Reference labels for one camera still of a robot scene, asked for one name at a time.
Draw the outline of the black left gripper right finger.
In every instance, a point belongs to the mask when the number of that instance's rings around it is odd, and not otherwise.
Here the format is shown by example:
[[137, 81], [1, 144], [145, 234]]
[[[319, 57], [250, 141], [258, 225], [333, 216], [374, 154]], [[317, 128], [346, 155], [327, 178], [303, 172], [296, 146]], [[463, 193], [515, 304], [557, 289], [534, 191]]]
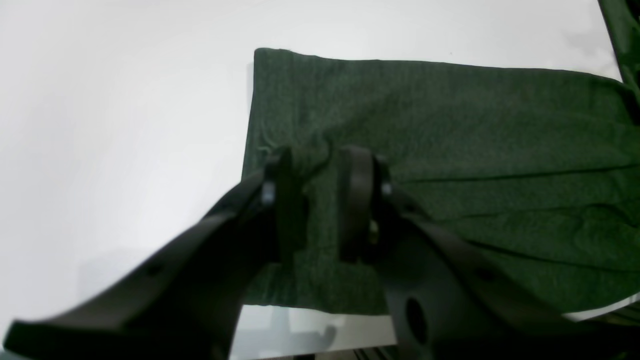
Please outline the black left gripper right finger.
[[371, 266], [401, 360], [639, 358], [639, 328], [574, 322], [508, 278], [391, 182], [382, 158], [340, 151], [340, 259]]

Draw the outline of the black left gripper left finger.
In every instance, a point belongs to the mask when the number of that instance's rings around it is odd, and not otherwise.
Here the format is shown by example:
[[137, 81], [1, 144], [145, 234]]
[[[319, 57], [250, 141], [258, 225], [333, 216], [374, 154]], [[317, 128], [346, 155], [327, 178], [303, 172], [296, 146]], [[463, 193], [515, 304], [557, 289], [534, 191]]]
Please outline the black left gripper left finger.
[[62, 314], [14, 321], [4, 348], [32, 360], [226, 360], [245, 293], [291, 269], [306, 201], [289, 148], [116, 284]]

